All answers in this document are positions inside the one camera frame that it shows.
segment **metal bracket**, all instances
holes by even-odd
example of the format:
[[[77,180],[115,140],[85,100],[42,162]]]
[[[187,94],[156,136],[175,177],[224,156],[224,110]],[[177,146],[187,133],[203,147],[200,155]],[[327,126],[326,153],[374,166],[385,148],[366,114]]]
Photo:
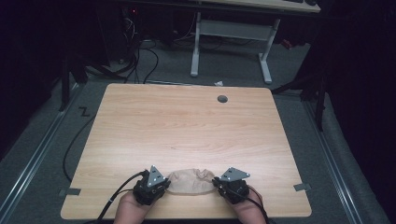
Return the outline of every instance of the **metal bracket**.
[[[235,180],[240,180],[243,178],[248,178],[250,177],[250,174],[240,171],[238,169],[235,169],[233,167],[228,168],[228,170],[220,177],[220,180],[226,181],[226,182],[232,182]]]
[[[152,165],[148,175],[148,188],[161,184],[163,181],[165,181],[165,177],[157,170],[155,165]]]

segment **table leg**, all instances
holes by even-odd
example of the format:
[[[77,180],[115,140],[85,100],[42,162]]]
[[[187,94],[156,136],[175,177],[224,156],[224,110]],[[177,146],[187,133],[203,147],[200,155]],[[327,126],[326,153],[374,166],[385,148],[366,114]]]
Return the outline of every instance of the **table leg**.
[[[201,32],[201,12],[197,12],[197,22],[195,28],[195,46],[194,46],[194,53],[192,54],[192,62],[191,62],[192,77],[198,76],[200,32]]]
[[[272,44],[274,42],[274,38],[275,38],[276,31],[277,31],[277,28],[279,26],[279,23],[280,23],[280,19],[276,19],[275,22],[274,22],[274,25],[273,25],[273,27],[271,29],[270,36],[269,36],[269,38],[267,40],[267,44],[265,46],[264,53],[260,53],[259,54],[260,65],[262,66],[262,75],[264,76],[264,82],[266,84],[271,84],[272,83],[270,70],[268,69],[267,57],[268,57],[268,54],[270,52],[271,46],[272,46]]]

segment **white desk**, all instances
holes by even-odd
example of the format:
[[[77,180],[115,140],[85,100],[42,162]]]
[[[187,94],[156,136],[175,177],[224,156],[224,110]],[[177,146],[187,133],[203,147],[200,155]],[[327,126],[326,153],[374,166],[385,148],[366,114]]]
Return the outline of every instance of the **white desk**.
[[[264,7],[276,10],[290,10],[299,12],[319,13],[318,5],[312,7],[307,3],[293,3],[282,0],[201,0],[200,2],[231,4],[244,7]],[[199,42],[201,35],[217,35],[265,41],[265,47],[259,54],[259,62],[262,67],[262,75],[266,84],[272,83],[268,68],[267,57],[274,42],[280,19],[274,21],[271,26],[253,25],[226,21],[201,20],[201,13],[197,13],[195,29],[195,46],[192,54],[191,76],[197,77],[199,70]]]

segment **wooden table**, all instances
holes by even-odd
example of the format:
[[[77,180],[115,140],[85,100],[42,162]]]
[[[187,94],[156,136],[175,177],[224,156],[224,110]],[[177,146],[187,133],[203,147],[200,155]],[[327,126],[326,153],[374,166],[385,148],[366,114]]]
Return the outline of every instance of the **wooden table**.
[[[269,217],[311,214],[305,192],[293,187],[302,180],[268,89],[110,84],[71,184],[81,192],[66,196],[62,217],[97,218],[127,178],[152,164],[163,175],[190,168],[222,175],[232,166],[251,174],[246,181],[262,195]],[[105,218],[115,216],[117,200]],[[147,216],[229,217],[217,192],[165,193]]]
[[[199,2],[231,4],[243,7],[265,7],[300,12],[320,12],[318,5],[309,6],[306,2],[295,3],[283,0],[199,0]]]

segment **metal frame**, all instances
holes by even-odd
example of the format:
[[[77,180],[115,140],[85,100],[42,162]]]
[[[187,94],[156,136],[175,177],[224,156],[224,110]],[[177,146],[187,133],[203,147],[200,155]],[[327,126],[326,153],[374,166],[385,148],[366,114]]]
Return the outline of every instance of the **metal frame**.
[[[227,21],[209,21],[201,19],[201,12],[197,13],[195,27],[195,46],[192,53],[191,76],[198,77],[199,70],[199,41],[201,35],[216,35],[265,41],[265,47],[259,54],[262,67],[262,76],[266,84],[271,84],[271,74],[268,68],[267,57],[274,42],[280,19],[276,19],[273,26],[245,24]]]

